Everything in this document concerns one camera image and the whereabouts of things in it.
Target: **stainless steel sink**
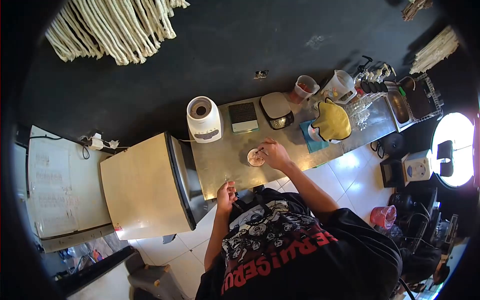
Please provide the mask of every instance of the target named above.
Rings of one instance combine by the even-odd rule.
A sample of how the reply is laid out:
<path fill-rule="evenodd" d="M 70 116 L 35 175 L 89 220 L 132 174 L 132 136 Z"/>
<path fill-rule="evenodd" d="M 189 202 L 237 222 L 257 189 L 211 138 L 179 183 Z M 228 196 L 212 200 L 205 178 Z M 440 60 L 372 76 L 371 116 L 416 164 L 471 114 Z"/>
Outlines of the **stainless steel sink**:
<path fill-rule="evenodd" d="M 396 90 L 389 91 L 387 93 L 387 101 L 398 123 L 403 124 L 405 122 L 408 122 L 410 116 L 408 115 L 405 100 L 403 99 L 400 92 Z"/>
<path fill-rule="evenodd" d="M 396 87 L 388 86 L 388 93 L 385 97 L 388 107 L 395 121 L 395 128 L 398 132 L 407 129 L 415 124 L 408 114 L 407 104 Z"/>

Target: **red liquid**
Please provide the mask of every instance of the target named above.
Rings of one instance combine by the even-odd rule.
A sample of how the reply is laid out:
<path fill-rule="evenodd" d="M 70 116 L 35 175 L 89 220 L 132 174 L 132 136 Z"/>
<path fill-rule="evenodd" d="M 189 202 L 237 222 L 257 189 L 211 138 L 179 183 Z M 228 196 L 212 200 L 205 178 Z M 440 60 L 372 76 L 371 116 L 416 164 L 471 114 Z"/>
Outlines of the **red liquid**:
<path fill-rule="evenodd" d="M 306 84 L 303 84 L 303 83 L 298 83 L 297 84 L 302 90 L 304 90 L 305 92 L 307 93 L 311 93 L 312 91 L 308 88 L 308 86 Z M 300 104 L 304 98 L 299 96 L 297 93 L 295 93 L 295 89 L 293 89 L 291 92 L 290 92 L 290 100 L 295 103 L 295 104 Z"/>

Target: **hand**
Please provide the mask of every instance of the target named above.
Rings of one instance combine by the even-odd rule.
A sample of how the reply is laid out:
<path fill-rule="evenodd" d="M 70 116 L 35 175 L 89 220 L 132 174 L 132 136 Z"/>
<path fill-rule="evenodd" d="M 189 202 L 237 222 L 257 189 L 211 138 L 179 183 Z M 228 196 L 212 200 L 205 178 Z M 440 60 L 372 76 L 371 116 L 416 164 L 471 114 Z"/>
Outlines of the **hand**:
<path fill-rule="evenodd" d="M 225 182 L 216 192 L 216 212 L 230 214 L 232 204 L 238 200 L 234 181 Z"/>
<path fill-rule="evenodd" d="M 293 164 L 282 144 L 271 137 L 266 137 L 265 141 L 258 146 L 258 149 L 260 150 L 258 155 L 260 155 L 265 162 L 274 169 L 285 173 L 285 169 Z"/>

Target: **yellow cloth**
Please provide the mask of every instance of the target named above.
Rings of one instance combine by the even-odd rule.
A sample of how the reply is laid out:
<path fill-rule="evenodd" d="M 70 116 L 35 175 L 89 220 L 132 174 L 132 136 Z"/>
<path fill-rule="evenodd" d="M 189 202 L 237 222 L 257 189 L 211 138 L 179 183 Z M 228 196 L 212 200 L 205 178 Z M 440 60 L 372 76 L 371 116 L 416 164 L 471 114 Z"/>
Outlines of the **yellow cloth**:
<path fill-rule="evenodd" d="M 319 135 L 325 141 L 344 140 L 352 133 L 350 120 L 343 108 L 333 103 L 329 98 L 319 102 L 320 115 L 313 121 L 312 127 L 318 128 Z"/>

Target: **red trash bin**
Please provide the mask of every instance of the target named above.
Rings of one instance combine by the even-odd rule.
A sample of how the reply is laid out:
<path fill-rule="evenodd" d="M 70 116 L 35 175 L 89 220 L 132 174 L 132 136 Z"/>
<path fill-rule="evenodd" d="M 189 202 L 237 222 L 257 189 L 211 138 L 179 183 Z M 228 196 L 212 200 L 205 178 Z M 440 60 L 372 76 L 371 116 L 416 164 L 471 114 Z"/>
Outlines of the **red trash bin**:
<path fill-rule="evenodd" d="M 385 229 L 390 229 L 396 220 L 396 207 L 390 206 L 378 206 L 372 209 L 370 213 L 370 222 L 375 225 L 381 226 Z"/>

